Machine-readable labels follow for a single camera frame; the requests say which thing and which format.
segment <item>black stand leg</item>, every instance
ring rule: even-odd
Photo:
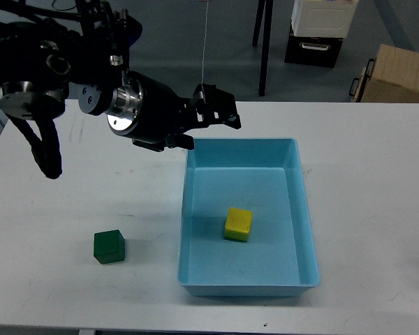
[[[253,31],[253,42],[251,42],[254,47],[258,46],[260,26],[263,23],[264,5],[265,0],[258,1],[258,11],[256,12],[256,22]]]
[[[265,95],[265,81],[267,80],[268,51],[270,46],[270,31],[272,30],[273,0],[265,2],[263,54],[260,60],[259,96]]]

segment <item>string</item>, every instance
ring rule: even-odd
[[[202,84],[203,84],[203,73],[205,69],[205,47],[207,46],[207,28],[208,28],[208,4],[210,0],[207,0],[207,10],[205,13],[205,39],[203,40],[203,55],[202,55]]]

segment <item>green cube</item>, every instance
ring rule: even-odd
[[[93,256],[101,264],[121,262],[126,257],[124,238],[119,230],[97,232],[94,239]]]

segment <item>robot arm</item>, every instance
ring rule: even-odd
[[[32,21],[0,22],[0,108],[30,143],[48,178],[61,174],[53,119],[65,111],[69,82],[78,85],[84,113],[106,114],[114,134],[146,149],[193,149],[193,138],[184,134],[190,129],[212,124],[240,128],[234,95],[199,84],[192,98],[181,98],[130,70],[129,48],[142,27],[127,10],[113,13],[107,1],[99,0],[76,0],[76,5],[78,14],[0,0],[1,10]],[[53,17],[79,21],[82,35]],[[35,121],[41,139],[27,120]]]

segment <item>yellow cube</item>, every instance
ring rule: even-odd
[[[230,207],[225,222],[225,237],[247,241],[250,234],[252,218],[252,211]]]

